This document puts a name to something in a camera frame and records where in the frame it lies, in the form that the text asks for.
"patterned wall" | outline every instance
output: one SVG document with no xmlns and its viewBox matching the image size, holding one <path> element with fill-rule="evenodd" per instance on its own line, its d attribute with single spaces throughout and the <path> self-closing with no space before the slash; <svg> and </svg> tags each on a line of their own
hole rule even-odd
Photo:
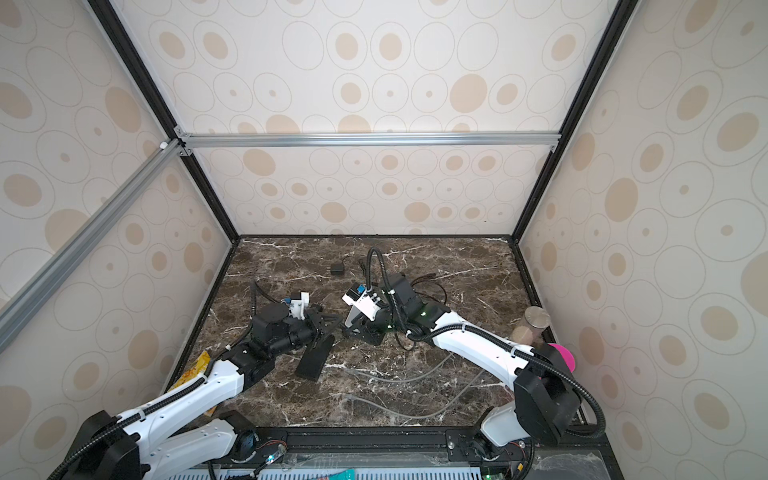
<svg viewBox="0 0 768 480">
<path fill-rule="evenodd" d="M 230 243 L 179 160 L 0 355 L 0 478 L 38 480 L 80 424 L 163 389 Z"/>
<path fill-rule="evenodd" d="M 765 478 L 768 2 L 648 0 L 523 241 L 626 478 Z"/>
<path fill-rule="evenodd" d="M 0 307 L 165 136 L 75 0 L 0 2 Z"/>
<path fill-rule="evenodd" d="M 198 149 L 240 233 L 511 233 L 549 146 Z"/>
<path fill-rule="evenodd" d="M 197 133 L 557 130 L 615 0 L 114 0 Z"/>
</svg>

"transparent plastic sheet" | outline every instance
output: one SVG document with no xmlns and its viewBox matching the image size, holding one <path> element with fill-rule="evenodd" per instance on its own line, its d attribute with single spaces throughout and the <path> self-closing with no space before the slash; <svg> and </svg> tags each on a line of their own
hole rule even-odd
<svg viewBox="0 0 768 480">
<path fill-rule="evenodd" d="M 293 468 L 388 468 L 461 466 L 449 462 L 447 453 L 288 453 L 281 464 L 285 472 Z"/>
<path fill-rule="evenodd" d="M 537 450 L 526 480 L 611 480 L 600 452 Z"/>
</svg>

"pink round object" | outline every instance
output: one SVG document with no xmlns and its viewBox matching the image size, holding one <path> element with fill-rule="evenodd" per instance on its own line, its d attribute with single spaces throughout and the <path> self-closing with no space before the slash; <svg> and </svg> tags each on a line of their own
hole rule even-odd
<svg viewBox="0 0 768 480">
<path fill-rule="evenodd" d="M 571 353 L 571 351 L 567 348 L 565 348 L 562 345 L 558 345 L 557 343 L 550 343 L 554 348 L 557 349 L 558 352 L 560 352 L 560 355 L 563 357 L 563 360 L 565 360 L 565 365 L 568 366 L 568 369 L 573 372 L 576 370 L 576 359 L 574 358 L 574 354 Z"/>
</svg>

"yellow packet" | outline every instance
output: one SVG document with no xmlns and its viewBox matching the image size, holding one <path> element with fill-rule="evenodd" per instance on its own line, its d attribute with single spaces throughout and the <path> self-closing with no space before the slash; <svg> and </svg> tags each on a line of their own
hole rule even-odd
<svg viewBox="0 0 768 480">
<path fill-rule="evenodd" d="M 205 369 L 208 368 L 208 363 L 210 362 L 210 355 L 208 355 L 208 352 L 206 350 L 203 350 L 203 352 L 200 354 L 200 356 L 197 357 L 197 360 L 195 360 L 194 365 L 192 368 L 184 372 L 184 374 L 179 377 L 179 379 L 174 383 L 174 386 L 172 386 L 170 389 L 175 389 L 178 386 L 183 385 L 184 383 L 189 382 L 194 377 L 198 376 L 202 372 L 205 372 Z M 214 410 L 216 410 L 216 407 L 212 407 L 210 410 L 206 411 L 203 415 L 205 416 L 212 416 L 214 414 Z"/>
</svg>

